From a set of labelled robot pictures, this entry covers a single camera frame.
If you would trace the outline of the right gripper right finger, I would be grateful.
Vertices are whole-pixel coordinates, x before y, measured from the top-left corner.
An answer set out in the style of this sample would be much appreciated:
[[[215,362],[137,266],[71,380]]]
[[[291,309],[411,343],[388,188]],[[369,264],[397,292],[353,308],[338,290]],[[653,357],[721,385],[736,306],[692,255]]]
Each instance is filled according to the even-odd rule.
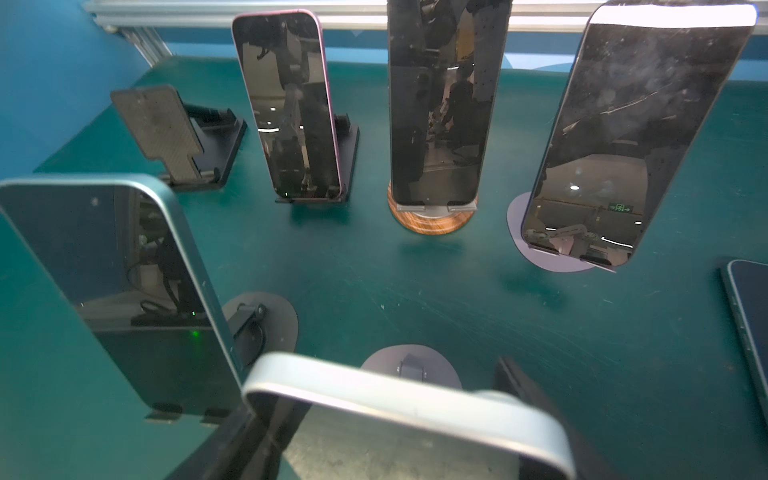
[[[578,479],[626,479],[581,432],[571,425],[557,405],[509,356],[499,358],[492,388],[511,394],[524,403],[544,410],[563,426],[574,456]]]

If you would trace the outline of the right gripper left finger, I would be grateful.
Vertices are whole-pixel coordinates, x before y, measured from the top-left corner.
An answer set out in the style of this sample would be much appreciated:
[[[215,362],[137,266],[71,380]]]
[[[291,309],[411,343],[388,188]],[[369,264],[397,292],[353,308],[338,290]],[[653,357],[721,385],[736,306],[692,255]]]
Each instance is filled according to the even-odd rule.
[[[279,401],[256,414],[242,404],[171,473],[169,479],[297,479],[285,453],[310,407]]]

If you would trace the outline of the white-edged phone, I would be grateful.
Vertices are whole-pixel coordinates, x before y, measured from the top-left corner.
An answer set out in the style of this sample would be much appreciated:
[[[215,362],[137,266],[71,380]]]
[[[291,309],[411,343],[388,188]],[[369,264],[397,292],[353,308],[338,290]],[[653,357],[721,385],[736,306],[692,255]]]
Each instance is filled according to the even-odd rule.
[[[297,479],[574,479],[565,429],[493,390],[468,392],[285,352],[242,398]]]

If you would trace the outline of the black folding phone stand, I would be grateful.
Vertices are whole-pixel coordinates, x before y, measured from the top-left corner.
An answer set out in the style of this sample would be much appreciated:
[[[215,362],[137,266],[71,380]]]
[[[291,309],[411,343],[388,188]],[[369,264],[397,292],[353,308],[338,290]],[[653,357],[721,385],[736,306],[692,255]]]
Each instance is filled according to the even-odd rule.
[[[177,191],[226,185],[247,123],[230,109],[183,102],[175,87],[115,90],[110,99],[142,155],[159,161],[159,178]]]

